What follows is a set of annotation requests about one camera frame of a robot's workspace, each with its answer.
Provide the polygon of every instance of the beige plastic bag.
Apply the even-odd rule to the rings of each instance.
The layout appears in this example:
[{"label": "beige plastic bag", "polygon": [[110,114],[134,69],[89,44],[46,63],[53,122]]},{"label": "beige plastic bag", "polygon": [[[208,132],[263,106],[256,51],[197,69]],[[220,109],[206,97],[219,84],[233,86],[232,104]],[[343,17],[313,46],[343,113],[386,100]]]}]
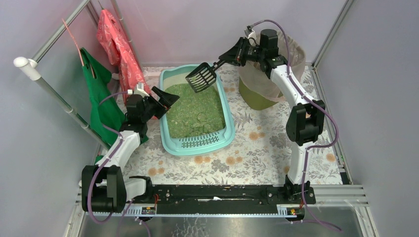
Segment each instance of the beige plastic bag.
[{"label": "beige plastic bag", "polygon": [[[287,47],[285,38],[281,31],[278,34],[279,53],[287,58]],[[301,81],[305,68],[305,52],[291,37],[287,36],[290,47],[291,69],[298,81]],[[256,35],[256,42],[260,41],[260,33]],[[281,90],[260,70],[260,64],[247,61],[244,67],[239,67],[239,76],[243,84],[250,90],[258,93],[264,98],[279,102],[282,96]]]}]

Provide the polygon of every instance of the floral mat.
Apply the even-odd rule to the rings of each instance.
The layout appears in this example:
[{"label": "floral mat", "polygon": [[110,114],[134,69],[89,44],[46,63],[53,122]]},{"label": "floral mat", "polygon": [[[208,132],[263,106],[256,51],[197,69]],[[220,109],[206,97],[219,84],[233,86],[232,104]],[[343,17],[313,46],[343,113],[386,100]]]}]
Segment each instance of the floral mat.
[{"label": "floral mat", "polygon": [[[160,72],[167,67],[149,67],[150,72]],[[283,184],[290,169],[291,142],[285,125],[290,114],[283,100],[263,111],[252,110],[239,94],[239,74],[235,67],[222,66],[221,76],[236,136],[227,147],[216,152],[195,157],[176,157],[166,152],[160,137],[159,121],[150,120],[149,141],[134,151],[124,168],[124,176],[150,176],[153,184]],[[158,86],[158,78],[147,81],[150,87]],[[317,98],[311,73],[306,67],[302,86]],[[122,97],[117,103],[126,112]],[[319,136],[317,144],[328,144],[327,132]],[[310,151],[309,177],[312,184],[341,184],[337,162],[332,148]]]}]

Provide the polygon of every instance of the litter box rim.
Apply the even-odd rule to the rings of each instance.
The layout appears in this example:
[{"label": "litter box rim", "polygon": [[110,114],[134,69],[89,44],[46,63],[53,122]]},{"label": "litter box rim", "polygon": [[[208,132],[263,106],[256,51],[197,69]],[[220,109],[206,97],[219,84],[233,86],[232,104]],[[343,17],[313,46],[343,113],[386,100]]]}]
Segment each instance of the litter box rim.
[{"label": "litter box rim", "polygon": [[[159,88],[161,90],[164,90],[163,87],[163,81],[165,74],[171,73],[174,71],[180,71],[178,74],[190,72],[193,69],[195,69],[199,64],[187,64],[180,67],[172,68],[172,69],[165,69],[160,73],[159,78]],[[214,152],[216,150],[219,150],[223,147],[228,146],[233,140],[236,135],[236,129],[234,126],[233,116],[230,111],[230,106],[227,102],[227,96],[224,91],[224,87],[221,82],[220,75],[216,72],[217,79],[216,79],[216,86],[218,95],[220,96],[221,105],[223,108],[223,114],[224,114],[224,120],[225,120],[225,127],[222,130],[212,132],[206,135],[201,136],[195,136],[195,137],[189,137],[189,138],[171,138],[169,135],[168,130],[168,120],[166,118],[166,115],[164,115],[160,119],[160,133],[162,137],[162,143],[164,149],[174,155],[174,156],[198,156],[207,154],[210,152]],[[201,141],[211,141],[212,143],[197,146],[197,147],[181,147],[181,144],[196,144],[197,142]]]}]

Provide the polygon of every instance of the white wall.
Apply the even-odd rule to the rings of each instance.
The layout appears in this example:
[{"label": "white wall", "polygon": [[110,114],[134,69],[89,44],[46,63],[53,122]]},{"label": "white wall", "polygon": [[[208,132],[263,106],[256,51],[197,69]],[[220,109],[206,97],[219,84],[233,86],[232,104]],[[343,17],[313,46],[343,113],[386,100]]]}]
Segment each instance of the white wall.
[{"label": "white wall", "polygon": [[381,237],[418,236],[419,1],[357,1],[319,66]]},{"label": "white wall", "polygon": [[[101,0],[112,8],[109,0]],[[277,21],[311,62],[345,0],[127,0],[118,1],[142,65],[217,60],[244,36],[247,25]],[[264,23],[257,29],[274,29]]]},{"label": "white wall", "polygon": [[[13,66],[17,56],[32,57],[80,2],[0,2],[0,236],[62,236],[82,168],[95,155],[97,143]],[[106,62],[86,10],[70,29],[80,47]],[[41,60],[38,70],[89,120],[87,87],[68,33]]]}]

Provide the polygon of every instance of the light blue litter box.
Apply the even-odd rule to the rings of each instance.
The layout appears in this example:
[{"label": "light blue litter box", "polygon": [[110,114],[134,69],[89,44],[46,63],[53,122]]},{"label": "light blue litter box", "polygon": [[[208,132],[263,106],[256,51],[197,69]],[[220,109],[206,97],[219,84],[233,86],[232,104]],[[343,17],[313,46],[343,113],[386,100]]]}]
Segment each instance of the light blue litter box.
[{"label": "light blue litter box", "polygon": [[[162,71],[160,74],[159,88],[166,90],[174,84],[188,83],[185,79],[178,81],[167,81],[167,78],[172,76],[189,73],[194,70],[199,64],[189,64],[181,67],[168,69]],[[217,81],[213,84],[220,96],[221,105],[223,108],[225,128],[217,132],[206,135],[188,137],[188,138],[171,138],[168,129],[168,120],[166,115],[160,119],[160,131],[162,134],[163,147],[167,152],[175,156],[197,156],[213,152],[229,145],[236,134],[234,127],[233,116],[228,106],[227,97],[224,92],[224,87],[221,83],[220,75],[217,74]]]}]

